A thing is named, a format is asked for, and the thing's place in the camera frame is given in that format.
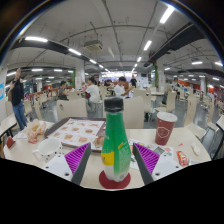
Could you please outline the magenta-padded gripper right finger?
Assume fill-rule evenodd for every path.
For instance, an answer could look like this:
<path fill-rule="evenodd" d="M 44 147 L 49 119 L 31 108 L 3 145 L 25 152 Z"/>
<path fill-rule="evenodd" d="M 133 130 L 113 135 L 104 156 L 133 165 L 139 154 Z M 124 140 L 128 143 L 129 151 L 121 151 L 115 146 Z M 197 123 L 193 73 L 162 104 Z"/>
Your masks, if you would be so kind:
<path fill-rule="evenodd" d="M 182 169 L 171 156 L 161 150 L 161 147 L 152 151 L 137 143 L 133 144 L 133 154 L 145 185 Z"/>

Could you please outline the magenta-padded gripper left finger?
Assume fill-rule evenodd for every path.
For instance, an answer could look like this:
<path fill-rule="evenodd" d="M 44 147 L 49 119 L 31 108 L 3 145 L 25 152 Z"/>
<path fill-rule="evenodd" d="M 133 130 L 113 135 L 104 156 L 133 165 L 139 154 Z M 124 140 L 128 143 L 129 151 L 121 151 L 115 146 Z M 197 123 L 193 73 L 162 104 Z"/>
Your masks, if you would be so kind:
<path fill-rule="evenodd" d="M 87 143 L 66 155 L 56 155 L 43 167 L 43 170 L 79 185 L 90 154 L 91 144 Z"/>

